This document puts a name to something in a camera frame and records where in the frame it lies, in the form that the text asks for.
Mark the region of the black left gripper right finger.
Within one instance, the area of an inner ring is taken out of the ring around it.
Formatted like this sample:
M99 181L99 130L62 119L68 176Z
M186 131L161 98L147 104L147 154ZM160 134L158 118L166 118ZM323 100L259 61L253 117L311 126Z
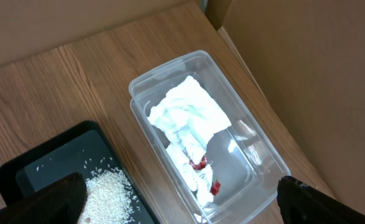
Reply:
M365 224L365 215L286 175L277 186L284 224Z

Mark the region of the red snack wrapper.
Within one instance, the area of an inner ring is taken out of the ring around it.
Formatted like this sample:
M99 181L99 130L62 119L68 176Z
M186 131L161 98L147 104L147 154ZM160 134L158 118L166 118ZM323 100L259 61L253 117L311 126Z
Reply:
M189 161L189 164L193 167L193 169L196 172L202 171L206 166L211 167L211 163L208 162L206 156L203 156L201 158L200 163L198 163L198 164L195 164L192 160ZM213 175L212 180L211 180L210 193L213 196L216 196L219 193L220 186L221 186L221 184L219 183L218 179Z

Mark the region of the white napkin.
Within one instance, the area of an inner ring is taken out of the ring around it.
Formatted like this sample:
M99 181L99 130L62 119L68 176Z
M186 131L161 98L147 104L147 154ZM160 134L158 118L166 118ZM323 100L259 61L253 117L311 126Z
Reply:
M196 79L188 76L150 109L147 119L169 140L166 152L198 204L204 207L211 203L215 178L205 154L211 138L231 126L226 113Z

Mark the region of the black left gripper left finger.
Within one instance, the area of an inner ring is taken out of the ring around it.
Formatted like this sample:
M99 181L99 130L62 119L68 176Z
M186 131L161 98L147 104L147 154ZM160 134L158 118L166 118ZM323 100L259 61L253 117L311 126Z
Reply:
M74 172L29 198L0 210L0 224L77 223L86 202L86 183Z

